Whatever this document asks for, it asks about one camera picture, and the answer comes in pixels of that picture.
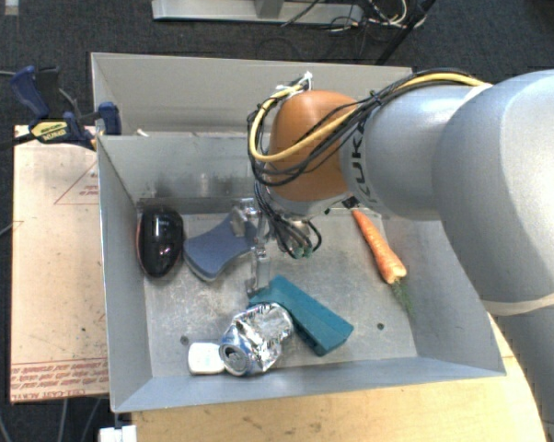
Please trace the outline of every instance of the blue foam piece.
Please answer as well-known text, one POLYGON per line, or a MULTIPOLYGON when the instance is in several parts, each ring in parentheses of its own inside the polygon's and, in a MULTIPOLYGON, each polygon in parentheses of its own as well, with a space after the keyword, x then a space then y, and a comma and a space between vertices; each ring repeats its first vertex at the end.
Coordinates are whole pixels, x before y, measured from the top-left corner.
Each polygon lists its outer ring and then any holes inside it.
POLYGON ((256 235, 254 225, 246 222, 244 236, 235 236, 228 215, 208 232, 186 239, 183 243, 183 257, 197 276, 212 282, 231 261, 251 250, 256 235))
POLYGON ((343 345, 353 326, 280 275, 250 299, 250 305, 277 303, 294 320, 298 335, 322 356, 343 345))

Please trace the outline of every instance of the yellow clamp label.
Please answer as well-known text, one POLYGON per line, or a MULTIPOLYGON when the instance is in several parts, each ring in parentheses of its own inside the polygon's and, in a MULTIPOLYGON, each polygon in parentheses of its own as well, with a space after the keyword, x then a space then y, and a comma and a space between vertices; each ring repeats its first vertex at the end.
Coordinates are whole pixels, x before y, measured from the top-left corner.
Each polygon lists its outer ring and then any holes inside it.
POLYGON ((59 137, 66 136, 68 131, 66 130, 66 122, 39 122, 33 128, 31 133, 34 137, 47 143, 59 137))

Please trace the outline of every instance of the yellow cable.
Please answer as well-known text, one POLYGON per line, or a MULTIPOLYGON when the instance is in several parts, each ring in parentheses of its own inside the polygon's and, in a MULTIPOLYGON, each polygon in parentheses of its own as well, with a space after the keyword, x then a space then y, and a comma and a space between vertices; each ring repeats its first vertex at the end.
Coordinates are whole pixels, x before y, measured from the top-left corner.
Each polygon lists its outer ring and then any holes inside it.
POLYGON ((412 78, 408 82, 403 83, 400 85, 397 90, 404 87, 409 87, 415 84, 420 84, 422 82, 430 82, 432 80, 446 80, 447 82, 459 82, 461 84, 465 85, 471 85, 472 87, 477 87, 480 85, 484 85, 485 82, 482 82, 481 80, 477 80, 477 78, 468 77, 468 76, 462 76, 460 74, 428 74, 427 76, 419 76, 416 78, 412 78))
MULTIPOLYGON (((482 82, 481 80, 477 80, 477 78, 462 76, 460 74, 439 73, 439 74, 428 74, 426 76, 419 76, 419 77, 413 78, 408 82, 405 82, 402 85, 398 86, 396 90, 399 90, 404 87, 410 87, 412 85, 416 85, 424 82, 430 82, 432 80, 446 80, 447 82, 459 82, 461 84, 470 85, 472 87, 477 87, 485 83, 485 82, 482 82)), ((257 147, 255 146, 255 138, 257 135, 257 130, 259 129, 260 118, 262 117, 261 111, 267 110, 271 106, 271 104, 275 101, 275 99, 283 95, 286 95, 292 91, 296 91, 299 88, 300 86, 295 86, 295 87, 287 88, 280 92, 277 92, 270 99, 265 101, 265 103, 263 103, 263 105, 261 106, 259 112, 257 113, 257 116, 255 117, 255 120, 252 123, 252 127, 250 128, 250 138, 248 140, 248 150, 250 151, 250 154, 257 160, 261 162, 275 162, 277 160, 283 160, 295 154, 296 152, 299 152, 307 145, 312 144, 318 138, 324 137, 332 133, 342 122, 344 122, 344 120, 349 118, 356 111, 355 109, 355 110, 349 111, 346 114, 343 114, 333 122, 329 122, 328 124, 325 124, 324 126, 317 129, 314 133, 312 133, 308 137, 302 139, 300 142, 292 145, 291 147, 288 147, 287 149, 281 152, 278 152, 276 154, 272 154, 269 156, 265 156, 261 154, 259 151, 257 151, 257 147)))

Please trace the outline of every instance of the cardboard sheet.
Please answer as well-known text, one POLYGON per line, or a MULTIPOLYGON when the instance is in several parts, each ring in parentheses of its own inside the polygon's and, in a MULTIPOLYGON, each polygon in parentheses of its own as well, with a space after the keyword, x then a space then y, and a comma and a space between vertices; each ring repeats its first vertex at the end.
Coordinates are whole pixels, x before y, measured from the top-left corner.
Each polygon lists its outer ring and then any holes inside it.
POLYGON ((13 219, 11 402, 108 393, 97 154, 16 147, 13 219))

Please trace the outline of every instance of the bin floor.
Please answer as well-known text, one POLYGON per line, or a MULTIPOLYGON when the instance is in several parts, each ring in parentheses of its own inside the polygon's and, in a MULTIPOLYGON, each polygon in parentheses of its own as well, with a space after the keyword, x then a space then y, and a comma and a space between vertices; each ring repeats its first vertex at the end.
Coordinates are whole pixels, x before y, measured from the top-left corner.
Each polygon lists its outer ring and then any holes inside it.
MULTIPOLYGON (((219 224, 224 215, 185 215, 185 233, 195 237, 219 224)), ((372 219, 383 230, 377 216, 372 219)), ((406 312, 379 277, 371 251, 346 209, 317 217, 322 246, 310 259, 294 260, 267 247, 271 277, 280 274, 352 326, 348 341, 318 357, 296 335, 283 346, 279 366, 324 364, 416 356, 406 312)), ((185 262, 162 279, 144 279, 153 376, 188 375, 190 343, 219 342, 232 317, 248 305, 245 282, 251 254, 227 267, 213 283, 191 272, 185 262)))

